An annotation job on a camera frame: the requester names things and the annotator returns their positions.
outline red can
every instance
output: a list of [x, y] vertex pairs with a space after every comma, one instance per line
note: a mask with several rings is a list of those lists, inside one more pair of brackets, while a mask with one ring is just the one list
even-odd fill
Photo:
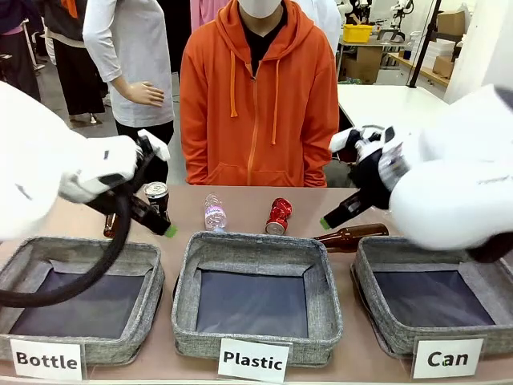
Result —
[[269, 235], [283, 235], [289, 224], [287, 218], [292, 214], [292, 205], [284, 198], [277, 198], [273, 202], [265, 232]]

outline crushed plastic bottle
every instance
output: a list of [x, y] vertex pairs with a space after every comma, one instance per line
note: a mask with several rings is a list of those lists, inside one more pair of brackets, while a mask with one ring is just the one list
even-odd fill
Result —
[[216, 194], [208, 195], [205, 199], [205, 228], [208, 231], [224, 232], [227, 223], [219, 197]]

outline black shirt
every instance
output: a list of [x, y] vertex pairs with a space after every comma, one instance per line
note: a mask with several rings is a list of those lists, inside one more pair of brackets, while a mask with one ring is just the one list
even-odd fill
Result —
[[283, 7], [283, 15], [281, 16], [280, 22], [266, 36], [260, 36], [259, 34], [251, 32], [249, 28], [247, 28], [247, 26], [244, 24], [244, 22], [242, 22], [246, 42], [248, 43], [249, 49], [251, 51], [251, 68], [253, 71], [253, 76], [257, 74], [260, 61], [264, 58], [267, 50], [271, 46], [271, 43], [278, 36], [278, 33], [280, 33], [281, 28], [287, 25], [287, 9], [283, 2], [281, 3], [281, 6]]

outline pink shirt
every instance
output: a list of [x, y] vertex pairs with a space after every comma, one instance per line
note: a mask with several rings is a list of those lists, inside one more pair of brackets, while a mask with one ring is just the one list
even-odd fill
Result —
[[228, 3], [229, 0], [191, 0], [192, 32], [216, 18], [217, 12]]
[[22, 31], [23, 31], [22, 26], [17, 26], [15, 28], [13, 28], [12, 30], [8, 30], [6, 33], [4, 33], [2, 35], [7, 36], [8, 34], [19, 34]]

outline white label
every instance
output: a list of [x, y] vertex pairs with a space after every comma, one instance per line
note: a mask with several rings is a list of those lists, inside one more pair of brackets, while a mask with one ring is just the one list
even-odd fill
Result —
[[414, 379], [442, 379], [474, 375], [483, 339], [419, 341]]
[[288, 346], [223, 338], [218, 374], [268, 383], [283, 383], [288, 358]]
[[81, 381], [80, 345], [10, 340], [17, 375]]
[[206, 217], [210, 217], [211, 215], [214, 215], [214, 214], [223, 214], [224, 215], [224, 210], [222, 207], [220, 206], [212, 206], [212, 207], [209, 207], [206, 211], [205, 211], [205, 218]]

